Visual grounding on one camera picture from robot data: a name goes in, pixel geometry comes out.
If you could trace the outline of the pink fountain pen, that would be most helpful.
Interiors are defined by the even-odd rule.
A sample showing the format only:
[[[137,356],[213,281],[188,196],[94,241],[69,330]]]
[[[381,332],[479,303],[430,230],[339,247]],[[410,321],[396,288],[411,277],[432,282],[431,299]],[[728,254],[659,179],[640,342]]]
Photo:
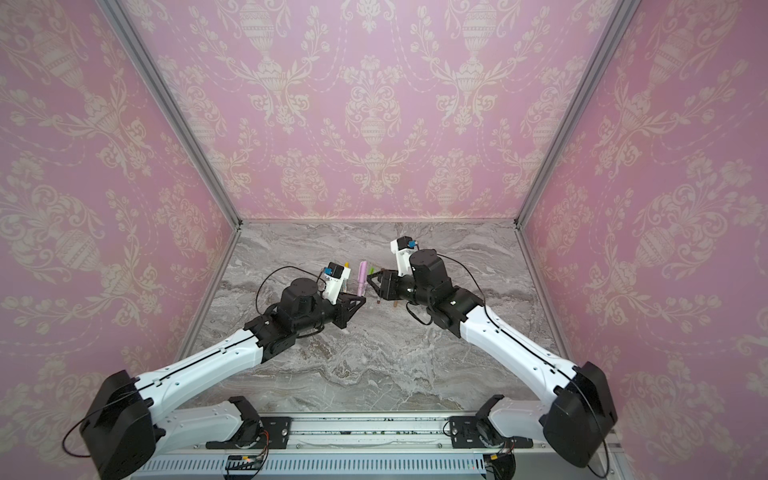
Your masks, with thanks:
[[[365,295],[366,282],[367,282],[368,264],[365,260],[361,261],[358,269],[358,286],[357,295],[363,297]]]

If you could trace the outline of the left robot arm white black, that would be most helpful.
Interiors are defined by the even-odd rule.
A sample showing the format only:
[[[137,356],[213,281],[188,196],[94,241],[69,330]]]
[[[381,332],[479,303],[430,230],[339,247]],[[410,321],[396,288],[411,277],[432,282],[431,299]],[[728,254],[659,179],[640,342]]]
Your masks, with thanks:
[[[238,442],[257,437],[257,411],[235,398],[210,408],[182,404],[244,370],[256,368],[291,348],[301,336],[327,324],[340,329],[365,304],[363,296],[343,293],[337,279],[323,290],[315,280],[298,278],[279,302],[243,328],[183,360],[136,377],[121,370],[97,391],[77,430],[102,479],[124,479],[154,455],[199,443]]]

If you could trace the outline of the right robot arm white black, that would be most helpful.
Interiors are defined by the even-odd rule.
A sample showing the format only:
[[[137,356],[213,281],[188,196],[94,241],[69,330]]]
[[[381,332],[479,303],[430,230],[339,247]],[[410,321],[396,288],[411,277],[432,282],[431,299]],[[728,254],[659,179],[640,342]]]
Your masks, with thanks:
[[[396,269],[367,278],[380,299],[423,307],[434,325],[483,350],[538,398],[536,408],[518,407],[506,396],[488,400],[477,412],[486,429],[501,438],[543,441],[577,468],[608,457],[608,435],[618,415],[600,367],[562,358],[506,323],[481,288],[453,283],[445,267],[448,256],[406,247],[395,257]]]

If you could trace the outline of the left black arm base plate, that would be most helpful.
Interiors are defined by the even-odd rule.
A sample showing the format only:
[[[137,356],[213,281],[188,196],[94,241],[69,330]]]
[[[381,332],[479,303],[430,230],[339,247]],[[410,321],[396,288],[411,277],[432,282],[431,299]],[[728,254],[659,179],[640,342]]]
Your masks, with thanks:
[[[290,438],[293,418],[289,416],[266,416],[259,422],[248,420],[226,441],[210,441],[205,444],[209,450],[263,449],[284,450]]]

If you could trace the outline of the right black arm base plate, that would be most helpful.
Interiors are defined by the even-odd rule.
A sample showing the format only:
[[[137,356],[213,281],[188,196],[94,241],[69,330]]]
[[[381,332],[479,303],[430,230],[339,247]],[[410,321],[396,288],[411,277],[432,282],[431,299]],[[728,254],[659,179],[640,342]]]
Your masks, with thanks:
[[[530,449],[534,446],[527,437],[503,437],[487,421],[475,416],[451,416],[444,427],[454,449]]]

